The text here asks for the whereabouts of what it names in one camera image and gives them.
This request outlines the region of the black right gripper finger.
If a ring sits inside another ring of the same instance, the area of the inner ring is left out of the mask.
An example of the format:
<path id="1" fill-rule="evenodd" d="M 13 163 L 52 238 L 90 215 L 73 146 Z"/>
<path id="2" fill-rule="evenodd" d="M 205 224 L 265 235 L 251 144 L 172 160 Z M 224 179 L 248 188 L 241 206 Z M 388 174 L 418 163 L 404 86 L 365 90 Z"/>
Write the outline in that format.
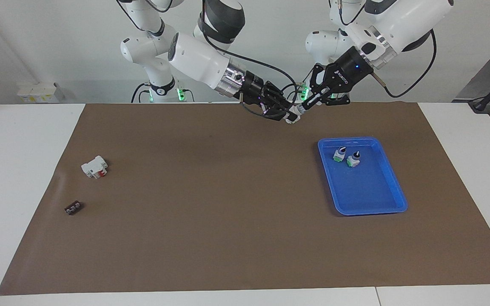
<path id="1" fill-rule="evenodd" d="M 289 116 L 289 112 L 285 107 L 279 106 L 261 106 L 261 116 L 265 119 L 280 121 Z"/>
<path id="2" fill-rule="evenodd" d="M 266 82 L 265 105 L 270 110 L 289 110 L 292 103 L 284 97 L 284 93 L 272 82 Z"/>

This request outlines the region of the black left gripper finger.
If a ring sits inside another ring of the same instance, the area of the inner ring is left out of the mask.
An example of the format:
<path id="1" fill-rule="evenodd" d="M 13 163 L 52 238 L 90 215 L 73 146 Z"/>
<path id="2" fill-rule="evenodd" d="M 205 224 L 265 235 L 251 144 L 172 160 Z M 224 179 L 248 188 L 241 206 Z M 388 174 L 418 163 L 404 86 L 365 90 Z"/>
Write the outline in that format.
<path id="1" fill-rule="evenodd" d="M 329 88 L 325 86 L 325 73 L 332 64 L 317 63 L 313 66 L 309 81 L 310 93 L 305 101 L 298 105 L 298 113 L 306 113 L 315 105 L 329 106 Z"/>
<path id="2" fill-rule="evenodd" d="M 322 95 L 322 103 L 326 106 L 342 106 L 350 104 L 349 93 L 325 93 Z"/>

